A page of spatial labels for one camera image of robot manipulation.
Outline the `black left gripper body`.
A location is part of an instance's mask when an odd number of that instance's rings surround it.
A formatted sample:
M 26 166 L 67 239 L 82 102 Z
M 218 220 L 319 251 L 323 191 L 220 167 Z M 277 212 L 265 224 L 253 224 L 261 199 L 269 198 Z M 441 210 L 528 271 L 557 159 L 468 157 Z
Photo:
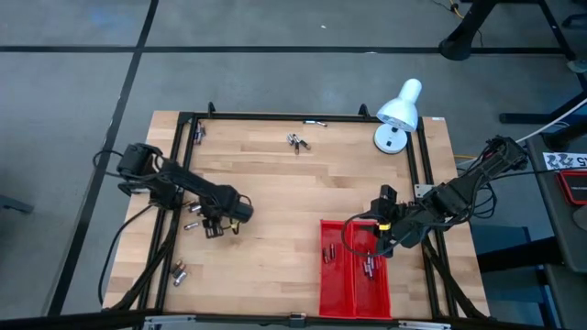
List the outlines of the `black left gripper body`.
M 201 197 L 202 213 L 206 220 L 219 223 L 223 217 L 247 223 L 253 207 L 240 201 L 242 195 L 230 185 L 218 185 Z

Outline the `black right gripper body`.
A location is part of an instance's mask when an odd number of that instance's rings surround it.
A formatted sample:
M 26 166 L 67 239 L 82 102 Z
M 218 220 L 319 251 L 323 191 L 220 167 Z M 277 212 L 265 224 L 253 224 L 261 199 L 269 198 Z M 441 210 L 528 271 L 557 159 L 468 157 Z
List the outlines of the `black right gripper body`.
M 378 238 L 387 237 L 392 232 L 395 244 L 410 248 L 419 243 L 423 225 L 416 216 L 425 210 L 420 202 L 390 203 L 389 201 L 371 201 L 369 217 L 375 220 L 371 233 Z

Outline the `red plastic bin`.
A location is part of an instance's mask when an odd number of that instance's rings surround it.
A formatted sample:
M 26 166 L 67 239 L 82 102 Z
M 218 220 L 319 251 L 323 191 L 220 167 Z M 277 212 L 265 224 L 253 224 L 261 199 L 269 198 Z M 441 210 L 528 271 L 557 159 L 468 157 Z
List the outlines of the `red plastic bin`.
M 363 229 L 370 226 L 366 221 L 351 224 L 351 247 L 359 253 L 371 254 L 376 249 L 376 237 Z M 389 293 L 389 281 L 387 264 L 384 257 L 381 258 L 381 268 L 374 269 L 374 280 L 364 273 L 363 262 L 366 257 L 354 254 L 352 257 L 352 269 L 354 271 L 353 293 L 355 298 L 355 317 L 358 319 L 391 319 L 391 300 Z
M 322 220 L 320 222 L 320 246 L 328 253 L 327 264 L 321 257 L 320 298 L 318 314 L 327 318 L 349 319 L 355 315 L 352 269 L 352 254 L 345 248 L 341 239 L 344 223 Z M 329 246 L 336 247 L 336 257 L 330 258 Z

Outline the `white desk lamp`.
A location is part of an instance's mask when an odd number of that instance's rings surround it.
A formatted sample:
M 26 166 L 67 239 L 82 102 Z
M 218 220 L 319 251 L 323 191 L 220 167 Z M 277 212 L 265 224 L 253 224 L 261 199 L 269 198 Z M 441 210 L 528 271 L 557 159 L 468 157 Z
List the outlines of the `white desk lamp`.
M 385 154 L 397 154 L 407 146 L 408 135 L 418 128 L 417 99 L 422 83 L 416 78 L 404 82 L 399 94 L 382 105 L 376 114 L 382 123 L 374 132 L 375 146 Z

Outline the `grey side table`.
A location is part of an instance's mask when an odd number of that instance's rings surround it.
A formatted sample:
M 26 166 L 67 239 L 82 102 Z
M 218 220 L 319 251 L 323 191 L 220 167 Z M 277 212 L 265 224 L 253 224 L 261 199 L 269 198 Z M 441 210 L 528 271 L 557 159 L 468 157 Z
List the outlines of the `grey side table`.
M 553 230 L 550 240 L 560 252 L 559 261 L 544 266 L 559 322 L 566 329 L 587 330 L 587 231 L 573 219 L 580 207 L 567 203 L 557 175 L 546 172 L 543 138 L 530 138 L 526 147 Z

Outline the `black table foot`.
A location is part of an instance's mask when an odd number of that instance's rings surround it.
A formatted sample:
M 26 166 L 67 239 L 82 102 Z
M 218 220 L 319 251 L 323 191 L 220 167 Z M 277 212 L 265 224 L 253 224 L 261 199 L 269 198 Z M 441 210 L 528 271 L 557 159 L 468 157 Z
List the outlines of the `black table foot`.
M 498 116 L 499 121 L 502 124 L 515 124 L 515 125 L 545 125 L 553 121 L 559 121 L 559 117 L 563 116 L 567 112 L 568 115 L 562 118 L 562 121 L 566 122 L 577 122 L 584 118 L 587 118 L 587 104 L 581 105 L 579 108 L 576 106 L 587 99 L 587 93 L 581 92 L 578 95 L 571 98 L 565 104 L 555 109 L 551 113 L 547 114 L 536 114 L 536 113 L 501 113 Z

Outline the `paper with black marks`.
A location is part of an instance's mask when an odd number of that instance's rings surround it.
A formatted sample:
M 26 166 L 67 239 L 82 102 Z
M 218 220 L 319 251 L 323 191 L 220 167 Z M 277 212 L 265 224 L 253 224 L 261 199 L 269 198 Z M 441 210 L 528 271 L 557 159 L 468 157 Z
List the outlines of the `paper with black marks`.
M 548 170 L 587 169 L 587 153 L 543 152 Z

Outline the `red framed device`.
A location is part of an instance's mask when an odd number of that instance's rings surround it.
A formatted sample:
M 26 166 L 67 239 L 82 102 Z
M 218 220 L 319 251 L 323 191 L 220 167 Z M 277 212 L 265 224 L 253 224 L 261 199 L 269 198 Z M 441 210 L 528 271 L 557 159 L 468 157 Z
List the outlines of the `red framed device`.
M 557 179 L 568 204 L 587 205 L 587 170 L 563 170 Z

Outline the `grey round object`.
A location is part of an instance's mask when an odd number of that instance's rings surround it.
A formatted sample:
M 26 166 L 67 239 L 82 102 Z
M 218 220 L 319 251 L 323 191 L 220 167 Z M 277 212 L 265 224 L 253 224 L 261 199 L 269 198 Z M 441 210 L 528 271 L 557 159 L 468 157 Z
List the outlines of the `grey round object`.
M 572 219 L 573 219 L 574 224 L 578 228 L 587 232 L 587 205 L 584 205 L 581 208 L 577 209 L 573 213 Z

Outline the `grey furniture foot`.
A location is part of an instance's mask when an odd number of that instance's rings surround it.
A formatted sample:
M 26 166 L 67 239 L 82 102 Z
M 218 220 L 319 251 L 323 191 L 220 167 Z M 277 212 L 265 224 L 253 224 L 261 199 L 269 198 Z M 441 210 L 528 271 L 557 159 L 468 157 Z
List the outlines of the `grey furniture foot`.
M 34 207 L 28 203 L 0 194 L 0 208 L 11 209 L 23 214 L 31 214 Z

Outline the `black desk leg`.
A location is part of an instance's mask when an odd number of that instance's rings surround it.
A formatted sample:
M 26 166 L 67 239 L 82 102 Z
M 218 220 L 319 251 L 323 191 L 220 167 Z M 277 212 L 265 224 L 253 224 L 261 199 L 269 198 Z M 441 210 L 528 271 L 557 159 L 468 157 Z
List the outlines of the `black desk leg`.
M 458 5 L 449 0 L 449 10 L 460 19 L 460 24 L 438 45 L 439 53 L 452 61 L 464 61 L 471 55 L 471 43 L 483 22 L 500 0 L 472 0 L 469 11 L 462 15 Z

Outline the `silver metal bracket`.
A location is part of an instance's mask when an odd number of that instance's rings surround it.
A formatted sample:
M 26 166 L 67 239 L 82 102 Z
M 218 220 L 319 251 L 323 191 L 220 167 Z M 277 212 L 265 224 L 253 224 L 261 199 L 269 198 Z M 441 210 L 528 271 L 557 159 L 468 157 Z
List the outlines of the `silver metal bracket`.
M 398 328 L 406 330 L 452 330 L 450 324 L 406 320 L 399 320 Z
M 162 330 L 165 325 L 188 324 L 196 321 L 193 314 L 154 315 L 144 319 L 142 330 Z

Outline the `black metal table frame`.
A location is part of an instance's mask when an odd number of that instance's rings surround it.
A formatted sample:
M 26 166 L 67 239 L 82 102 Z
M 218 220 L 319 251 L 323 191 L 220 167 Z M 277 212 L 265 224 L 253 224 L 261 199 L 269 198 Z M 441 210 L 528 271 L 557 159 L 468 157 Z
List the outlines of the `black metal table frame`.
M 195 145 L 198 123 L 205 137 Z M 426 176 L 442 183 L 457 174 L 443 118 L 425 118 L 412 147 L 396 155 L 375 147 L 378 125 L 362 115 L 155 112 L 145 142 L 211 182 L 234 186 L 251 199 L 254 215 L 238 235 L 208 239 L 201 229 L 183 229 L 194 218 L 182 212 L 173 258 L 185 263 L 187 277 L 175 287 L 155 276 L 147 306 L 262 324 L 291 313 L 320 321 L 320 222 L 366 211 L 384 184 L 410 201 Z M 311 150 L 300 145 L 295 155 L 288 134 Z

